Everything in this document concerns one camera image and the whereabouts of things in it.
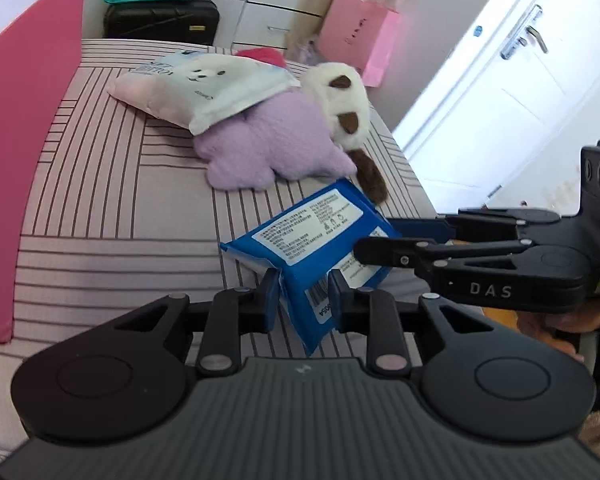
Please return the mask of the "person right hand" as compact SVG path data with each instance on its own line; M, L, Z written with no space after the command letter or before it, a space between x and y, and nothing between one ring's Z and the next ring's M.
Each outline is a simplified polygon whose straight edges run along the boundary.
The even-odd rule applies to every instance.
M566 340L557 338L556 334L558 332L587 334L598 330L600 328L600 302L586 304L564 314L518 312L517 327L524 335L583 362L584 357L580 356L576 347Z

